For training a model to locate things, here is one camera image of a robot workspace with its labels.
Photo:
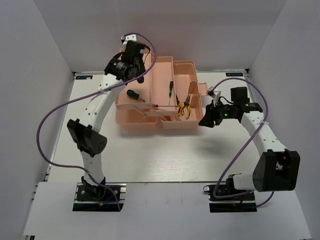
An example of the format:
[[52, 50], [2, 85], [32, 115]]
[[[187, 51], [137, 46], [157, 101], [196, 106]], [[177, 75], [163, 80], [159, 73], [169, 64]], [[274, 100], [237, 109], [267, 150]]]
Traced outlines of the black green precision screwdriver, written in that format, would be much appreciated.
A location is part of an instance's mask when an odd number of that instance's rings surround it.
[[169, 97], [168, 104], [169, 104], [169, 105], [171, 104], [171, 97], [172, 97], [172, 92], [173, 92], [173, 86], [174, 86], [174, 81], [171, 80], [171, 81], [169, 82], [169, 94], [168, 94], [168, 97]]

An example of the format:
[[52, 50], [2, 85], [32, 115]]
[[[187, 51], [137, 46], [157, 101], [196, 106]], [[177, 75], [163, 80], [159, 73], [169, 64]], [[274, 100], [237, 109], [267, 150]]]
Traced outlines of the yellow long nose pliers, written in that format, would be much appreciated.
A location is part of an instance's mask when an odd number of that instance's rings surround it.
[[187, 120], [190, 118], [190, 114], [191, 114], [190, 99], [191, 99], [191, 95], [188, 94], [184, 102], [184, 106], [186, 107], [185, 118]]

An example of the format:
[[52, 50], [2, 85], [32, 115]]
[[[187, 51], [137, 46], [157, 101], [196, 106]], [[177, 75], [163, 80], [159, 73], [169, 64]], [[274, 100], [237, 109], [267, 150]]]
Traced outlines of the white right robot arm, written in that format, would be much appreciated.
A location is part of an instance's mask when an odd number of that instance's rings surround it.
[[251, 102], [246, 87], [230, 90], [231, 101], [223, 104], [221, 92], [210, 87], [207, 95], [212, 101], [205, 108], [199, 126], [213, 128], [223, 120], [236, 119], [249, 133], [260, 157], [252, 173], [231, 174], [222, 189], [213, 189], [215, 199], [233, 199], [253, 191], [293, 191], [297, 184], [300, 155], [288, 150], [280, 142], [266, 122], [267, 111], [256, 102]]

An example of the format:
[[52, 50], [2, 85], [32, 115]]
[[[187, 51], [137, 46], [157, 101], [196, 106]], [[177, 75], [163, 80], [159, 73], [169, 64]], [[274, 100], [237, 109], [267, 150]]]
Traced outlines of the pink plastic toolbox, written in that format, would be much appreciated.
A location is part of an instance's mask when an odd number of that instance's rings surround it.
[[[157, 127], [164, 130], [194, 130], [203, 118], [202, 97], [207, 93], [206, 83], [197, 78], [196, 66], [192, 60], [175, 61], [172, 56], [154, 56], [147, 50], [143, 61], [152, 69], [144, 76], [144, 83], [128, 84], [115, 102], [115, 122], [123, 131], [153, 131]], [[176, 95], [185, 102], [190, 95], [190, 116], [178, 116], [179, 107], [153, 108], [152, 104], [169, 105], [169, 86], [173, 81], [170, 105], [177, 105]], [[127, 90], [137, 92], [145, 100], [135, 100], [127, 96]]]

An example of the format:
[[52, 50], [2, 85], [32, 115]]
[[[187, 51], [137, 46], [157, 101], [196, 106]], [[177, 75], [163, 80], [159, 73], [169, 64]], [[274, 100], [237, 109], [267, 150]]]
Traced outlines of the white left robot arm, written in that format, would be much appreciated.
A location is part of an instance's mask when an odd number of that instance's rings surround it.
[[81, 178], [82, 184], [96, 200], [103, 198], [106, 193], [101, 153], [107, 145], [107, 138], [100, 134], [102, 123], [128, 81], [137, 78], [139, 83], [143, 83], [143, 73], [146, 71], [143, 56], [149, 47], [138, 42], [136, 34], [122, 36], [121, 41], [124, 51], [117, 53], [104, 69], [98, 95], [90, 100], [79, 118], [67, 123], [86, 169]]

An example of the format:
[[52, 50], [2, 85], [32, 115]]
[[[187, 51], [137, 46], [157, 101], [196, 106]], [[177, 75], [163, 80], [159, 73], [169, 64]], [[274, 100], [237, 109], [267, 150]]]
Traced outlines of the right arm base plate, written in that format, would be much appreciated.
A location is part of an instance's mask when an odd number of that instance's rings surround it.
[[229, 198], [214, 197], [215, 184], [205, 185], [203, 192], [209, 195], [210, 213], [250, 213], [257, 212], [254, 193]]

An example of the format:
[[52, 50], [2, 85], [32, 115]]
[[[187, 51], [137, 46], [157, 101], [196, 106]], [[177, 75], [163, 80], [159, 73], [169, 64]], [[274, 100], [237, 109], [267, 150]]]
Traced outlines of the stubby green screwdriver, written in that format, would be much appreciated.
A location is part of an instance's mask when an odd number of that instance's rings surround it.
[[142, 77], [140, 77], [139, 79], [137, 79], [137, 82], [138, 82], [139, 84], [144, 83], [144, 77], [142, 76]]

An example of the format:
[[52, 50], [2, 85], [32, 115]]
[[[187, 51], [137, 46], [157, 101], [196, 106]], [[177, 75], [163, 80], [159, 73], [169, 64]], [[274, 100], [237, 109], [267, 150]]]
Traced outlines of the green orange handled screwdriver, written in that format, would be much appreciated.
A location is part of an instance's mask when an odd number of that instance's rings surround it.
[[132, 89], [128, 89], [128, 90], [126, 91], [126, 94], [127, 94], [127, 96], [128, 96], [129, 98], [131, 98], [131, 99], [145, 102], [145, 100], [142, 99], [142, 98], [140, 97], [140, 95], [139, 95], [137, 92], [135, 92], [134, 90], [132, 90]]

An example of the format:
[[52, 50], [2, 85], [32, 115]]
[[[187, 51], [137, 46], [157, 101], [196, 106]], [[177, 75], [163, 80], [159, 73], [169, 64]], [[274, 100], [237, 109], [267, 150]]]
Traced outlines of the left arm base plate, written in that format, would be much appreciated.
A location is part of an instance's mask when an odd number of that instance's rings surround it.
[[83, 186], [82, 183], [78, 183], [73, 201], [73, 212], [119, 212], [122, 210], [125, 198], [126, 198], [126, 183], [111, 183], [110, 189], [115, 194], [119, 205], [116, 202], [116, 198], [113, 194], [105, 189], [102, 193], [96, 197], [89, 190]]

